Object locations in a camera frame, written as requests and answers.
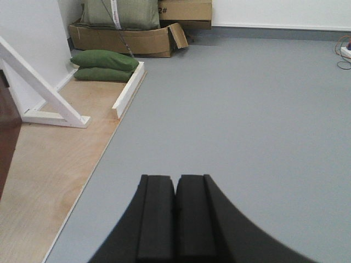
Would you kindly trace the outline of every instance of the open cardboard box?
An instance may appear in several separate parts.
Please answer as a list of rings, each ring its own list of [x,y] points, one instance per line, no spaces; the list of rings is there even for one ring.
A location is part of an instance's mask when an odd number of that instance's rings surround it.
[[[102,30],[74,24],[69,30],[75,48],[83,50],[105,49],[129,54],[120,34],[135,55],[169,58],[175,49],[188,46],[179,23],[148,31]]]

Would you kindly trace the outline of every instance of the white wooden beam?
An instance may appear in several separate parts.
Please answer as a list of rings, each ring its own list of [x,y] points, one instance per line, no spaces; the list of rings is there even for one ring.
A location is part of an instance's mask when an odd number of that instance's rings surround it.
[[[0,36],[0,58],[16,72],[52,107],[59,115],[47,112],[27,112],[24,121],[86,128],[90,117],[81,116],[27,61]]]

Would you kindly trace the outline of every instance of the white wooden frame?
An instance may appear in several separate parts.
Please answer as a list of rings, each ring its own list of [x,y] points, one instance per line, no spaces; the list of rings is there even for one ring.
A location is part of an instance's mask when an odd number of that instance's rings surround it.
[[[58,113],[28,110],[21,117],[34,122],[76,128],[86,128],[89,116],[81,116],[27,61],[0,36],[0,59],[3,59]]]
[[[112,106],[112,110],[115,113],[117,119],[121,119],[126,113],[126,109],[132,102],[135,93],[138,91],[141,82],[146,75],[144,62],[139,62],[138,67],[135,69],[133,75],[129,79],[123,91],[118,96],[115,104]]]

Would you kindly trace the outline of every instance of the dark brown door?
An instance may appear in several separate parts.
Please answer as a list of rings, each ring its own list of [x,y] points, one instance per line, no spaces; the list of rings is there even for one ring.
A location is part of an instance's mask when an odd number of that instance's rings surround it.
[[[22,122],[8,87],[0,70],[0,199]]]

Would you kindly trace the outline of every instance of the electrical cord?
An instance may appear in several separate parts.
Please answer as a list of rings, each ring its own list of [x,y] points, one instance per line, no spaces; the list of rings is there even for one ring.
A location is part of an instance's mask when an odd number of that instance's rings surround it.
[[[107,6],[106,6],[105,3],[104,3],[104,1],[101,0],[101,2],[102,2],[102,4],[104,5],[104,7],[105,7],[105,9],[106,9],[106,12],[108,13],[108,15],[109,15],[109,17],[111,18],[111,20],[114,21],[112,15],[110,14],[110,12],[109,12]],[[127,48],[127,50],[129,51],[129,54],[131,55],[132,58],[134,58],[134,54],[133,54],[133,52],[131,51],[131,49],[129,48],[129,46],[128,46],[126,40],[124,39],[124,37],[123,37],[123,35],[122,35],[122,33],[121,33],[121,31],[118,30],[117,28],[116,28],[116,30],[117,30],[118,34],[120,35],[120,39],[121,39],[121,41],[123,42],[124,46],[125,46],[125,47]]]
[[[342,36],[341,38],[338,39],[335,47],[334,47],[334,52],[335,54],[337,54],[338,56],[340,56],[342,58],[342,61],[339,61],[336,65],[341,68],[342,70],[351,70],[351,57],[349,56],[344,56],[341,53],[341,48],[343,47],[345,41],[351,41],[351,36],[345,35]]]

